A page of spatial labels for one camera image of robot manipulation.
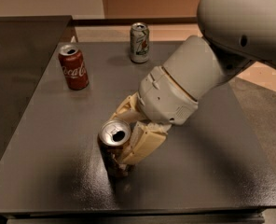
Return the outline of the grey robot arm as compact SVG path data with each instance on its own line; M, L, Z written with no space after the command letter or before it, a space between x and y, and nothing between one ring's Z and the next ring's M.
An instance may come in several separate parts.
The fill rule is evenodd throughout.
M162 65L141 81L113 119L133 123L130 141L116 155L134 165L197 110L209 90L224 84L255 62L276 69L276 0L200 0L201 37L189 37Z

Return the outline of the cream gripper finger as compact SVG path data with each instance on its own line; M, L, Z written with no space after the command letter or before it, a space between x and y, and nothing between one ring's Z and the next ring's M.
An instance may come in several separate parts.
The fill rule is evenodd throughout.
M137 121L145 120L146 116L138 106L138 93L129 95L113 113L110 119L119 119L127 123L135 123Z
M171 124L148 124L138 121L134 126L129 144L117 157L119 164L135 165L155 151L167 138Z

